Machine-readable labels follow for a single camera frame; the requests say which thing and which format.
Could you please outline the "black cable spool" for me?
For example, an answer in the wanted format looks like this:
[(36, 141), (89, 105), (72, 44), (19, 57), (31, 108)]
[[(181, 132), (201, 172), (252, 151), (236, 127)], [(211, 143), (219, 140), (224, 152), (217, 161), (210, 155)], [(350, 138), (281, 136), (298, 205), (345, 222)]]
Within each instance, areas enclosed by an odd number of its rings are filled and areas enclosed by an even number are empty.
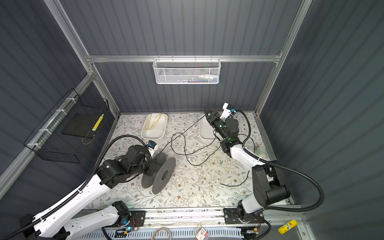
[(168, 158), (165, 153), (160, 153), (155, 158), (158, 161), (156, 172), (151, 176), (143, 175), (142, 187), (148, 189), (152, 187), (153, 194), (160, 193), (170, 181), (176, 168), (176, 159)]

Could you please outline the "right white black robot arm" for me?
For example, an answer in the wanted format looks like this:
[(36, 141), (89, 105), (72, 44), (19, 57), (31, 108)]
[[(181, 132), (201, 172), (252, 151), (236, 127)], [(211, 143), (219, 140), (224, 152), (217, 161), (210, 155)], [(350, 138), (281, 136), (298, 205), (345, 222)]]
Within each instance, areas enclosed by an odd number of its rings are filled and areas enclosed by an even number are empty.
[[(227, 108), (220, 114), (205, 108), (204, 113), (208, 124), (222, 137), (220, 146), (223, 152), (241, 163), (252, 174), (253, 192), (239, 201), (236, 208), (236, 215), (241, 222), (249, 222), (254, 215), (264, 210), (303, 213), (315, 210), (322, 205), (325, 193), (313, 178), (293, 168), (285, 167), (278, 161), (268, 161), (246, 147), (247, 141), (241, 141), (238, 137), (239, 122), (234, 118), (237, 110)], [(313, 184), (319, 193), (318, 200), (307, 207), (276, 207), (275, 203), (288, 199), (291, 195), (285, 171), (294, 173)]]

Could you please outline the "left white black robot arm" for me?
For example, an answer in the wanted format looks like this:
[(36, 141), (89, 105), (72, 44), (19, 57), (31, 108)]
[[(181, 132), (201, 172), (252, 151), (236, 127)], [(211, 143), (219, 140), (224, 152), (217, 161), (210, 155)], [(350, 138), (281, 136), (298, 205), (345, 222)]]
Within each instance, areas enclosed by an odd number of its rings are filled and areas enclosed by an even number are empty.
[(90, 176), (76, 189), (46, 210), (27, 214), (20, 219), (20, 229), (5, 236), (10, 240), (23, 235), (27, 240), (70, 240), (95, 229), (118, 224), (126, 227), (131, 222), (127, 206), (118, 201), (93, 215), (75, 220), (75, 215), (99, 196), (115, 186), (129, 183), (141, 174), (148, 177), (155, 173), (158, 162), (154, 159), (157, 143), (144, 143), (137, 136), (122, 135), (111, 140), (102, 153), (104, 157), (109, 148), (118, 140), (131, 138), (139, 141), (130, 146), (125, 155), (112, 160), (99, 158)]

